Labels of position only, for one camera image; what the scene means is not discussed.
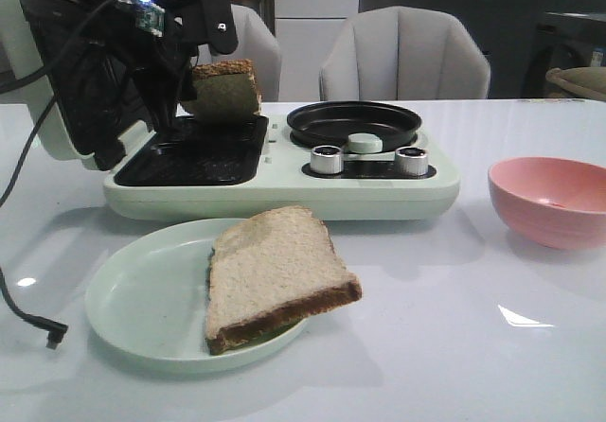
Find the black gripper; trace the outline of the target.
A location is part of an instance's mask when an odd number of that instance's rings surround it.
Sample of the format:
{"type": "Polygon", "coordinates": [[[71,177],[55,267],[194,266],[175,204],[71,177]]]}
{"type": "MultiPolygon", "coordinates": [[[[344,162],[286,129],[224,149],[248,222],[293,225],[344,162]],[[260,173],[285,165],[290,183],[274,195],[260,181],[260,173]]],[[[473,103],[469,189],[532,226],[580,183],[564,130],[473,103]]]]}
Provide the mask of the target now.
{"type": "MultiPolygon", "coordinates": [[[[233,53],[232,0],[200,1],[203,43],[233,53]]],[[[125,132],[170,132],[198,16],[198,0],[17,0],[17,86],[48,153],[120,157],[125,132]]]]}

